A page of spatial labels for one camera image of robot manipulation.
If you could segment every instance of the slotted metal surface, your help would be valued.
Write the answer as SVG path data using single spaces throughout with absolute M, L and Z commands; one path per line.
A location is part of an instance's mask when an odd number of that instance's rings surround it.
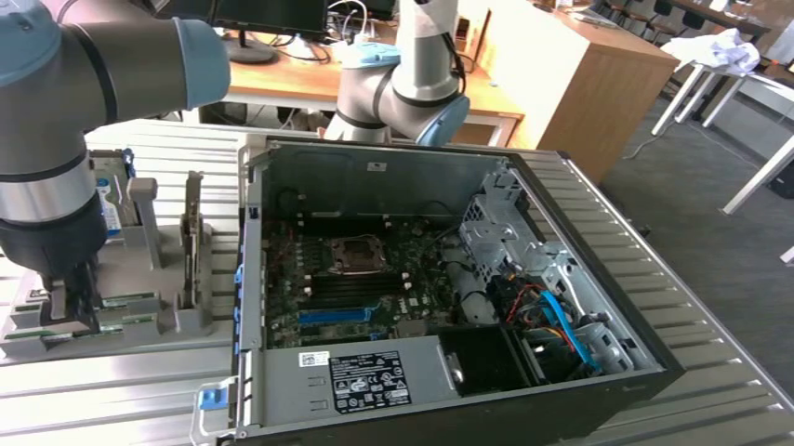
M 194 391 L 230 374 L 238 251 L 239 137 L 251 128 L 134 122 L 102 128 L 90 148 L 132 148 L 140 177 L 160 183 L 162 224 L 183 211 L 187 170 L 203 170 L 203 213 L 214 229 L 214 301 L 207 338 L 114 355 L 0 368 L 3 444 L 187 445 Z M 689 372 L 646 404 L 577 444 L 788 445 L 792 403 L 594 186 L 555 153 L 523 154 L 569 218 Z M 551 228 L 543 228 L 554 237 Z M 22 269 L 0 258 L 0 313 Z M 210 415 L 220 428 L 226 413 Z

